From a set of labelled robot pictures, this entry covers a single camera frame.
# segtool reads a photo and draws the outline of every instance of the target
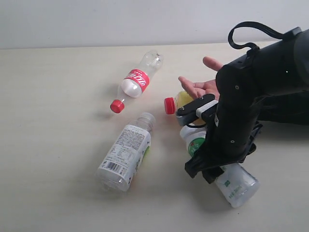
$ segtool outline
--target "clear plastic bottle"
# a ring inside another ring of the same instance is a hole
[[[174,98],[165,98],[164,99],[165,113],[168,115],[172,115],[176,113],[176,111],[179,108],[183,107],[184,105],[187,105],[192,101],[193,98],[186,91],[179,92]],[[205,124],[205,122],[202,119],[198,119],[194,121],[193,124],[203,125]]]
[[[106,189],[126,192],[145,153],[150,147],[155,118],[142,113],[122,130],[107,156],[98,167],[96,176]]]
[[[180,136],[185,141],[186,149],[192,157],[204,143],[206,129],[185,126],[180,131]],[[233,208],[245,204],[258,191],[260,182],[239,163],[232,163],[221,168],[224,173],[214,182]]]
[[[131,70],[118,87],[117,98],[111,103],[111,110],[120,113],[125,102],[138,98],[148,87],[154,74],[162,67],[163,56],[156,50],[147,52],[139,65]]]

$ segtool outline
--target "black strap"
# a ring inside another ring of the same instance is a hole
[[[233,34],[234,34],[234,30],[237,28],[255,28],[258,29],[262,32],[264,32],[265,34],[269,35],[272,38],[278,39],[278,40],[282,40],[283,39],[283,34],[273,30],[272,28],[262,24],[262,23],[258,23],[258,22],[251,22],[251,21],[247,21],[247,22],[242,22],[237,24],[228,34],[228,43],[231,45],[232,48],[234,49],[243,49],[245,47],[249,47],[253,50],[259,49],[259,47],[254,44],[254,43],[245,43],[243,45],[239,45],[234,43],[233,41]]]

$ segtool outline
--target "white label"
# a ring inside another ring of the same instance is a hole
[[[217,114],[215,114],[215,116],[214,116],[214,123],[215,123],[216,126],[218,127],[218,125],[219,125],[219,119],[218,119],[218,117],[217,117]]]
[[[126,125],[99,168],[121,176],[130,185],[150,146],[150,139],[148,131]]]

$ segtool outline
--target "human hand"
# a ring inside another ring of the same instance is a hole
[[[214,71],[219,71],[223,64],[218,62],[217,60],[210,58],[210,57],[204,57],[203,63],[210,69]],[[216,99],[219,99],[219,92],[216,86],[216,80],[210,80],[206,82],[191,82],[187,80],[185,77],[180,76],[179,81],[183,87],[183,89],[193,98],[199,98],[205,94],[213,94]]]

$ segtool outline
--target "green label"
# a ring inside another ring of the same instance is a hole
[[[188,152],[191,157],[199,149],[200,146],[205,142],[205,138],[196,138],[188,146]]]

